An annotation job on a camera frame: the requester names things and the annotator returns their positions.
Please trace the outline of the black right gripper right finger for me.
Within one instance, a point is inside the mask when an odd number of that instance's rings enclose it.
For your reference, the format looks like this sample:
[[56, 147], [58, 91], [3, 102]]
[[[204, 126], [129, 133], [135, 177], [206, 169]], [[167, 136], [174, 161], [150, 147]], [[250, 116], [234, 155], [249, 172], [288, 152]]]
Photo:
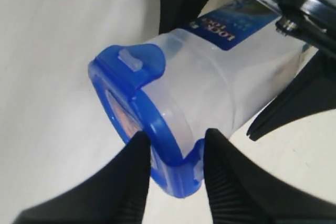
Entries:
[[276, 178], [208, 129], [204, 181], [213, 223], [335, 223], [335, 204]]

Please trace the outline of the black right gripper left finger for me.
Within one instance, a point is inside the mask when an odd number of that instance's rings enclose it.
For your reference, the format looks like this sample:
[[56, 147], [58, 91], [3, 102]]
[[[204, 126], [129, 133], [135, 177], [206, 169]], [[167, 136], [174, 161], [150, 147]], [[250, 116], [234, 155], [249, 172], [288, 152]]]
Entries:
[[15, 223], [142, 223], [151, 173], [144, 132], [101, 170], [73, 189], [23, 210]]

